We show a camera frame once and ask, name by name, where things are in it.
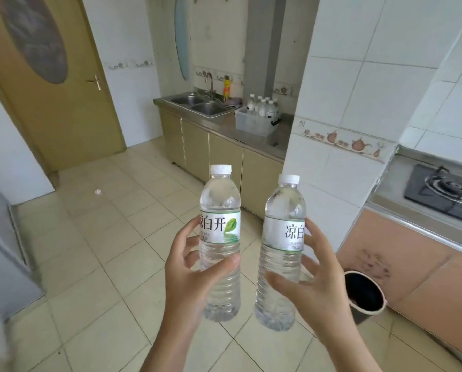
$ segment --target trash can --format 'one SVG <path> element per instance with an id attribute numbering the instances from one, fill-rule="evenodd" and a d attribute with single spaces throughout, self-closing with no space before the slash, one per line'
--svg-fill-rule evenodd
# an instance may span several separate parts
<path id="1" fill-rule="evenodd" d="M 349 270 L 345 272 L 345 284 L 355 324 L 360 325 L 386 308 L 386 297 L 371 277 Z"/>

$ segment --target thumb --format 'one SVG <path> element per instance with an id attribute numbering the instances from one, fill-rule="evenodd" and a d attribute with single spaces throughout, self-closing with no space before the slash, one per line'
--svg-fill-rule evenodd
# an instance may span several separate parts
<path id="1" fill-rule="evenodd" d="M 240 254 L 232 254 L 231 256 L 226 257 L 222 261 L 219 261 L 217 264 L 211 266 L 207 270 L 202 271 L 203 280 L 206 282 L 209 288 L 211 288 L 221 278 L 224 278 L 226 275 L 231 274 L 233 270 L 238 267 L 239 264 Z"/>
<path id="2" fill-rule="evenodd" d="M 274 273 L 273 271 L 266 271 L 265 279 L 271 285 L 271 287 L 274 288 L 274 290 L 287 297 L 293 304 L 295 304 L 295 298 L 297 297 L 299 288 L 298 283 L 290 281 L 282 275 Z"/>

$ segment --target pink cabinet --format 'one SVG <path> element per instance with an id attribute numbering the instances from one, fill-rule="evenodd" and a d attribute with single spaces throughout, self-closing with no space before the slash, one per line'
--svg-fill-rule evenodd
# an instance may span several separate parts
<path id="1" fill-rule="evenodd" d="M 337 256 L 344 269 L 361 271 L 377 281 L 388 304 L 394 306 L 452 253 L 446 245 L 364 209 Z"/>
<path id="2" fill-rule="evenodd" d="M 454 252 L 394 308 L 462 352 L 462 253 Z"/>

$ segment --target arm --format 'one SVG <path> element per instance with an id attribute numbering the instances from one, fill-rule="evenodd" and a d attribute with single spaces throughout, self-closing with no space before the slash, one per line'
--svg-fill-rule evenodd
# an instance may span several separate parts
<path id="1" fill-rule="evenodd" d="M 167 258 L 166 307 L 159 333 L 140 372 L 180 372 L 193 334 L 202 319 L 210 289 L 222 277 L 230 274 L 240 263 L 235 254 L 205 271 L 191 267 L 199 259 L 197 246 L 200 236 L 188 237 L 199 224 L 200 217 L 190 220 L 174 238 Z"/>
<path id="2" fill-rule="evenodd" d="M 267 281 L 296 306 L 338 372 L 381 372 L 353 321 L 343 269 L 331 245 L 311 220 L 307 218 L 305 225 L 311 233 L 305 236 L 305 245 L 314 250 L 319 263 L 302 255 L 302 264 L 314 279 L 295 283 L 269 271 Z"/>

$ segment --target bottle label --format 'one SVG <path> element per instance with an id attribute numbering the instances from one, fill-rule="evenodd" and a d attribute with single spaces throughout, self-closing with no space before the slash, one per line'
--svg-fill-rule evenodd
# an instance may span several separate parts
<path id="1" fill-rule="evenodd" d="M 277 250 L 302 251 L 305 221 L 264 218 L 262 243 Z"/>
<path id="2" fill-rule="evenodd" d="M 240 241 L 241 211 L 210 213 L 200 211 L 200 239 L 212 244 Z"/>

